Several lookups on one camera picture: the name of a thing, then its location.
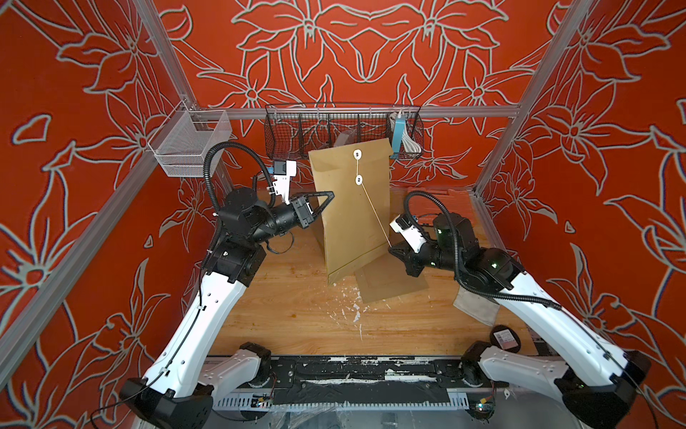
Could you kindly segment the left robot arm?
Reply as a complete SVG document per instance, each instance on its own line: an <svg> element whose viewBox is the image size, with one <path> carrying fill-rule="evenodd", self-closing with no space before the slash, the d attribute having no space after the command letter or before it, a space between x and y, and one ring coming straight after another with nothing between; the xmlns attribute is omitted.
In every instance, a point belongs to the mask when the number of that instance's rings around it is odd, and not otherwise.
<svg viewBox="0 0 686 429"><path fill-rule="evenodd" d="M219 200L211 166L214 157L229 148L248 154L269 173L259 155L237 141L221 142L205 155L203 178L217 224L201 266L198 293L160 357L142 377L128 379L120 392L121 402L138 419L157 428L201 428L214 402L242 384L269 381L271 352L255 343L241 345L208 371L203 364L225 319L264 262L269 240L308 228L335 198L331 191L316 191L276 204L243 187Z"/></svg>

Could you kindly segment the kraft file bag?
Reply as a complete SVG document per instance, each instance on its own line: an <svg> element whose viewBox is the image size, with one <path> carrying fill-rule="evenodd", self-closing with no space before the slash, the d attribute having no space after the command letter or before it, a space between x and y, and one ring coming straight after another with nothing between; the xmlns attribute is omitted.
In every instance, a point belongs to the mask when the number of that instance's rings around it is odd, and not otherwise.
<svg viewBox="0 0 686 429"><path fill-rule="evenodd" d="M315 188L335 193L321 216L329 284L353 275L391 245L391 154L387 139L309 153Z"/></svg>
<svg viewBox="0 0 686 429"><path fill-rule="evenodd" d="M402 261L386 254L355 271L364 303L387 300L429 288L425 278L407 274Z"/></svg>

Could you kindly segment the white grey work glove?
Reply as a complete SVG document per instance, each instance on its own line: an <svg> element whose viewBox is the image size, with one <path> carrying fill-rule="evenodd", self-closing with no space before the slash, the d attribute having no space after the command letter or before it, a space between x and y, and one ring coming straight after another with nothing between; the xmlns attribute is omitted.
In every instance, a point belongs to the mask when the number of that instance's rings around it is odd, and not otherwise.
<svg viewBox="0 0 686 429"><path fill-rule="evenodd" d="M500 310L497 303L463 288L458 291L453 306L487 326L495 325Z"/></svg>

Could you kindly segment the white mesh basket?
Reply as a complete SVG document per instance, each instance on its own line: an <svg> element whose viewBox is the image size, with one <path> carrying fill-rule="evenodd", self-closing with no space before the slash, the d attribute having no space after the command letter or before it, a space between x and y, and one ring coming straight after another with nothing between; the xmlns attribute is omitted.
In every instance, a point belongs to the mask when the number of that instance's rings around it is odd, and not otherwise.
<svg viewBox="0 0 686 429"><path fill-rule="evenodd" d="M171 178L201 178L207 152L233 136L227 114L197 118L177 111L151 143L155 160Z"/></svg>

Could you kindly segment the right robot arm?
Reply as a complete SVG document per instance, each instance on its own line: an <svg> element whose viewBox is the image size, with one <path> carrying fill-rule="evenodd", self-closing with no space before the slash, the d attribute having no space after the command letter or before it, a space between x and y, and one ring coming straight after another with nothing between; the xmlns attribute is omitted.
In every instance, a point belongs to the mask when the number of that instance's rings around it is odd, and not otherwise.
<svg viewBox="0 0 686 429"><path fill-rule="evenodd" d="M535 391L590 428L615 428L629 414L650 371L645 355L623 350L584 325L507 252L482 247L471 222L426 191L407 194L391 229L403 241L389 253L408 275L417 277L427 267L449 271L461 290L506 307L560 357L527 357L477 341L461 357L466 383L491 380Z"/></svg>

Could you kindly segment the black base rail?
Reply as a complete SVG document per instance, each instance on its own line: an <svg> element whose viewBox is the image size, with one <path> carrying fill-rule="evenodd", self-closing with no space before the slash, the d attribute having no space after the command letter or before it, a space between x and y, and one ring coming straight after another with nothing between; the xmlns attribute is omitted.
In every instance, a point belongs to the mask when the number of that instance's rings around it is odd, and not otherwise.
<svg viewBox="0 0 686 429"><path fill-rule="evenodd" d="M277 356L278 405L453 405L453 391L473 391L459 357Z"/></svg>

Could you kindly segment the red plastic tool case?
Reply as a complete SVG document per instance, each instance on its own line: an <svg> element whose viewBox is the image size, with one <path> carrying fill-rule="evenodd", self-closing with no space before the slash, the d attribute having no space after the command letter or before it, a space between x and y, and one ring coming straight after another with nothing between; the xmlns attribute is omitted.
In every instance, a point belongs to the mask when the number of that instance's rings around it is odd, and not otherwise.
<svg viewBox="0 0 686 429"><path fill-rule="evenodd" d="M426 189L412 188L410 191L425 191L437 198L451 213L456 213L476 224L477 217L473 209L471 198L466 191L455 191L454 189ZM409 208L418 223L423 226L432 225L433 219L441 214L439 208L428 199L414 197L409 202Z"/></svg>

